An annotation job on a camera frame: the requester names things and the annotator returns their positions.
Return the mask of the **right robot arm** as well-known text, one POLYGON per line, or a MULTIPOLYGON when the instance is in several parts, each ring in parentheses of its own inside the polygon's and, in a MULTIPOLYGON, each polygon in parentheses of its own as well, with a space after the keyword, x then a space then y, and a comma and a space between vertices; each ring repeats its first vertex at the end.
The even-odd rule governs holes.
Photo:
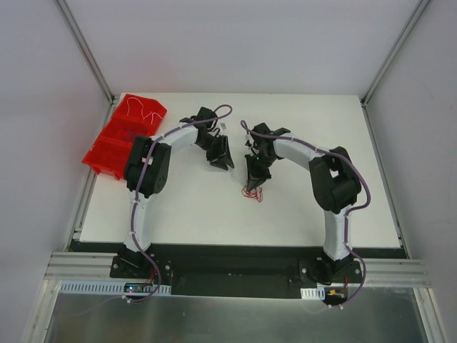
POLYGON ((328 151, 318 148, 293 137, 288 129, 272 131, 265 123, 252 129, 244 121, 241 125, 253 139, 246 142, 251 148, 245 156, 248 193, 271 178, 270 167, 277 160, 287 159, 309 172, 314 199, 324 210, 325 239, 322 257, 307 268, 306 274, 320 284, 337 282, 353 261, 344 216, 353 208, 362 189, 347 151, 341 146, 328 151))

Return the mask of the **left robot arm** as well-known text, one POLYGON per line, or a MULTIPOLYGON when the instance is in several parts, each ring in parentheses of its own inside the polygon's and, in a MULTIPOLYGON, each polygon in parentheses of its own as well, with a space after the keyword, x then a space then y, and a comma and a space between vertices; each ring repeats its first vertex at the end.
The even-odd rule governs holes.
POLYGON ((146 217, 153 200, 167 183, 172 154, 196 145, 205 151, 211 166, 224 171, 234 168, 229 139, 217 127, 218 121, 232 111, 228 104, 215 109, 201 107, 197 115, 181 119, 165 134, 135 138, 124 170, 131 209, 129 231, 118 252, 121 269, 136 278, 158 273, 157 266, 146 256, 151 246, 146 217))

